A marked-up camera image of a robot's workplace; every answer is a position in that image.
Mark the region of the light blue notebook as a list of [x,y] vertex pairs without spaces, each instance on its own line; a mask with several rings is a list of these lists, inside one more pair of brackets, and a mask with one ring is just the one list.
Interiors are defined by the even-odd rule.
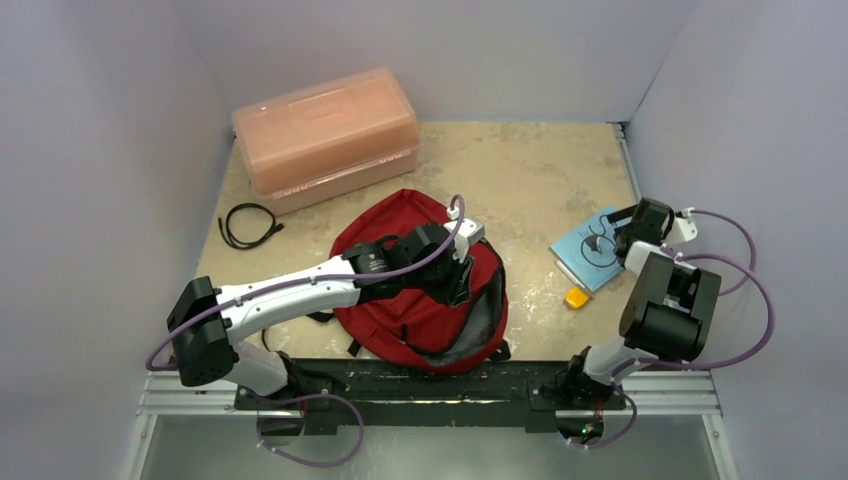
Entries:
[[564,263],[593,295],[624,271],[614,253],[613,227],[606,215],[616,211],[607,206],[556,240],[549,247],[556,260]]

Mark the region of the red backpack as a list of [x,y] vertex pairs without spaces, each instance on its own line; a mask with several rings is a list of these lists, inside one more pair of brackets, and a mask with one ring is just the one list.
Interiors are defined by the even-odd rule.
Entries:
[[[421,191],[402,189],[357,217],[335,239],[331,252],[341,254],[367,241],[393,245],[397,235],[447,219],[445,205]],[[309,317],[321,323],[337,320],[353,339],[351,355],[365,348],[387,362],[440,374],[463,373],[486,360],[507,361],[511,351],[504,338],[509,302],[503,261],[487,240],[473,245],[469,255],[474,260],[471,297],[455,308],[420,290],[405,290],[393,299]]]

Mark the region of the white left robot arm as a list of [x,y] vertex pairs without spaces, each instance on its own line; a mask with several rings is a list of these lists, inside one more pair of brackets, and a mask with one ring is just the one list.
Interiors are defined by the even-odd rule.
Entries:
[[390,245],[362,243],[306,270],[254,283],[213,286],[191,280],[166,320],[174,370],[185,387],[218,380],[245,386],[272,408],[297,399],[298,382],[282,356],[249,336],[323,310],[392,299],[419,290],[456,307],[469,300],[472,245],[484,225],[474,219],[415,227]]

